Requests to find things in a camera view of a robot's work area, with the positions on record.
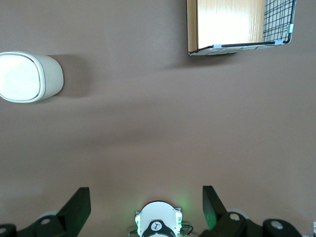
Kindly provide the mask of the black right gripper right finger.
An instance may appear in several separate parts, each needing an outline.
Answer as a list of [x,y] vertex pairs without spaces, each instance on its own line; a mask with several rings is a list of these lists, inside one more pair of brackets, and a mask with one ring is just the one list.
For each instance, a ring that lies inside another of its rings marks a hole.
[[202,209],[208,229],[203,237],[300,237],[299,231],[281,219],[266,219],[260,226],[237,212],[228,212],[213,186],[202,188]]

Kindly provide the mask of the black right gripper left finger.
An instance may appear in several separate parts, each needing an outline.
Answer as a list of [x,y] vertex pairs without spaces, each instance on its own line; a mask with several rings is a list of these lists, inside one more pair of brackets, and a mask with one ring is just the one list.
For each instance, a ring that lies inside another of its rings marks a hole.
[[54,215],[46,215],[30,226],[17,230],[14,224],[1,224],[2,237],[77,237],[91,214],[90,190],[79,188]]

